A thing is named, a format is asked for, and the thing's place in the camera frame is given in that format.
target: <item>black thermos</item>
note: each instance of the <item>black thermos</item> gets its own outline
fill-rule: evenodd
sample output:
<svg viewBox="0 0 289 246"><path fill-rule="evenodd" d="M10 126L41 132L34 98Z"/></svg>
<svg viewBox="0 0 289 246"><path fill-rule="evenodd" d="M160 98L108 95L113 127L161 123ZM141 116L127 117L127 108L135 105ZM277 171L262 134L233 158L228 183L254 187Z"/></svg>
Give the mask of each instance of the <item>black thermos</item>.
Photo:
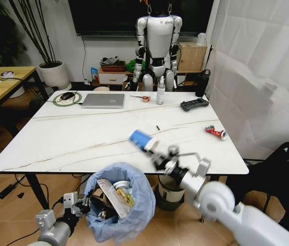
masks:
<svg viewBox="0 0 289 246"><path fill-rule="evenodd" d="M209 82L210 77L210 69L205 69L198 75L197 88L196 88L196 96L203 97L206 91L206 87Z"/></svg>

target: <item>mouse pad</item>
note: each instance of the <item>mouse pad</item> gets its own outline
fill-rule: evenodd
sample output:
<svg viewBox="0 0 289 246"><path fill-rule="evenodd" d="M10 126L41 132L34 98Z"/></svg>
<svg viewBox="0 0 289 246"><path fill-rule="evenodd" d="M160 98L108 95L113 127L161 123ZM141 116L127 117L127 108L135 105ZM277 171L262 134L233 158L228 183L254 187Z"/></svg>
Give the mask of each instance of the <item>mouse pad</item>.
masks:
<svg viewBox="0 0 289 246"><path fill-rule="evenodd" d="M82 99L81 94L79 94L78 92L76 92L76 93L75 93L75 97L69 98L68 100L62 100L62 99L61 99L61 96L62 96L64 93L61 93L60 95L56 96L56 97L53 99L54 105L59 106L59 107L67 107L67 106L71 106L71 105L74 105L74 104L79 103L79 101Z"/></svg>

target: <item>blue plastic bag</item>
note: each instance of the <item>blue plastic bag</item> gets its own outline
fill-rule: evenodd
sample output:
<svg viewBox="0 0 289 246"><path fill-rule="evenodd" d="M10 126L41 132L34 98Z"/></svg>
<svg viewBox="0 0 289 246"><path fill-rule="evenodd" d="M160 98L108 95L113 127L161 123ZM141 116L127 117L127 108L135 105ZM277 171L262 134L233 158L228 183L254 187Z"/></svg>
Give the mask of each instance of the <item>blue plastic bag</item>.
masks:
<svg viewBox="0 0 289 246"><path fill-rule="evenodd" d="M122 243L125 240L135 239L155 214L156 199L147 178L130 164L114 163L88 179L85 194L93 190L97 180L102 178L108 179L111 183L121 180L130 181L134 206L123 220L118 220L116 216L107 220L99 219L99 211L92 206L91 211L86 215L87 227L91 228L97 242L113 238L116 243Z"/></svg>

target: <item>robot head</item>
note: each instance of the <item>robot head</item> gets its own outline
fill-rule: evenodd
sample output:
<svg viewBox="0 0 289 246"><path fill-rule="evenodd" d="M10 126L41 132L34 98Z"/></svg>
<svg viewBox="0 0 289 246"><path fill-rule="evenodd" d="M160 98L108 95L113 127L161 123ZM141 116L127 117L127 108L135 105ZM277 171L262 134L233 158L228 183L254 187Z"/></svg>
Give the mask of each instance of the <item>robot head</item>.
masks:
<svg viewBox="0 0 289 246"><path fill-rule="evenodd" d="M149 0L151 5L151 16L152 17L166 17L169 16L168 7L172 0Z"/></svg>

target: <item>spray bottle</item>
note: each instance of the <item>spray bottle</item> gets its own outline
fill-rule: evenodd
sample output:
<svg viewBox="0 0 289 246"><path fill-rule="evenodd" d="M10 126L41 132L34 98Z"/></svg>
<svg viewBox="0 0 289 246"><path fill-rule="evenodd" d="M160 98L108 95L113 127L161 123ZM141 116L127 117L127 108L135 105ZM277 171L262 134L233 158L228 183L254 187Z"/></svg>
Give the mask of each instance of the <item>spray bottle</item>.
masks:
<svg viewBox="0 0 289 246"><path fill-rule="evenodd" d="M157 88L157 104L161 105L164 103L164 96L165 96L165 84L164 84L164 76L160 77L160 81Z"/></svg>

